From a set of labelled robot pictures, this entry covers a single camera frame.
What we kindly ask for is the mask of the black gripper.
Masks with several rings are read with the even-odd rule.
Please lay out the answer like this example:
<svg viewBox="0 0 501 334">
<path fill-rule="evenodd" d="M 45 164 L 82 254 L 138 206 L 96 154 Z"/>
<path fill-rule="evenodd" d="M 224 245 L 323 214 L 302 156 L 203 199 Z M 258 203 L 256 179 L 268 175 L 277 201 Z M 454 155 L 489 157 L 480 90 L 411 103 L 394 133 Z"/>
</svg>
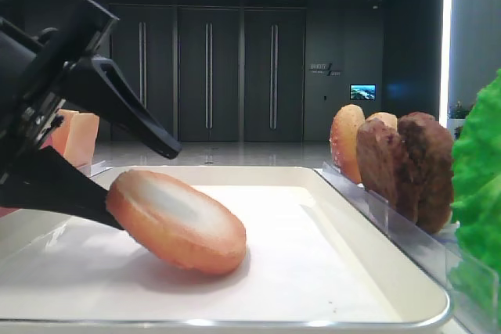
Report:
<svg viewBox="0 0 501 334">
<path fill-rule="evenodd" d="M 98 54 L 118 17 L 80 0 L 63 27 L 40 43 L 1 20 L 1 206 L 81 217 L 121 230 L 108 191 L 53 147 L 38 149 L 65 101 L 102 117 L 173 160 L 182 147 L 132 91 L 117 64 Z"/>
</svg>

